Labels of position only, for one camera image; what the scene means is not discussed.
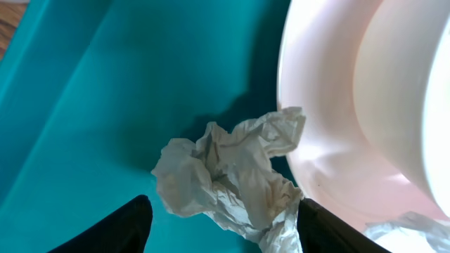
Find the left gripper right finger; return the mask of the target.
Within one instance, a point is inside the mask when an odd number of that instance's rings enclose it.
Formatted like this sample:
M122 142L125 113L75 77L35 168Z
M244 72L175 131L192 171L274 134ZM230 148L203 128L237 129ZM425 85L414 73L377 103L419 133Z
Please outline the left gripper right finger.
M310 198L299 203L297 231L304 253L390 253Z

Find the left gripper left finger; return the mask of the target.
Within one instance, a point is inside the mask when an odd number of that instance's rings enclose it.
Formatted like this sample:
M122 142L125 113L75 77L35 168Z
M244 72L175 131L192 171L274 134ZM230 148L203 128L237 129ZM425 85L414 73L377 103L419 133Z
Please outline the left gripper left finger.
M153 220L146 195L138 195L49 253L143 253Z

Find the foil wrapper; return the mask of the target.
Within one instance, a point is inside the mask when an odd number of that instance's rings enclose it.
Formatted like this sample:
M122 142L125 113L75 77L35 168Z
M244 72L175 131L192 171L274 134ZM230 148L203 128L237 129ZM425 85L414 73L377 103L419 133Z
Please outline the foil wrapper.
M300 142L305 116L298 107L237 124L232 132L210 122L193 142L173 138L152 170L166 210L205 214L263 252L302 252L297 232L300 188L271 164Z

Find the white napkin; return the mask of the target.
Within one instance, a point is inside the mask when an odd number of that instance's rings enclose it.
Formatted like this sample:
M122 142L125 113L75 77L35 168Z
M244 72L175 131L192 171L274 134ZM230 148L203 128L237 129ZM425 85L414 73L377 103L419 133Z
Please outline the white napkin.
M449 222L415 212L368 223L364 235L392 253L449 253Z

